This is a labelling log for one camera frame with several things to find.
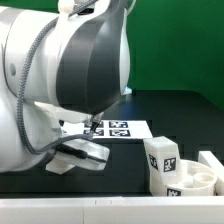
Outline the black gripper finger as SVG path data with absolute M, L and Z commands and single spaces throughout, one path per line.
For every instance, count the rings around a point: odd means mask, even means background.
M 96 115 L 93 115 L 92 118 L 91 118 L 91 128 L 90 128 L 90 131 L 92 133 L 94 133 L 97 129 L 97 127 L 99 126 L 100 122 L 101 122 L 101 119 L 103 117 L 104 113 L 99 113 L 99 114 L 96 114 Z

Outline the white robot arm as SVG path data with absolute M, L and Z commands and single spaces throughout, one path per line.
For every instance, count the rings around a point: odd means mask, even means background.
M 107 148 L 91 132 L 123 95 L 130 72 L 128 0 L 68 0 L 56 13 L 0 6 L 0 173 L 56 158 L 101 170 Z

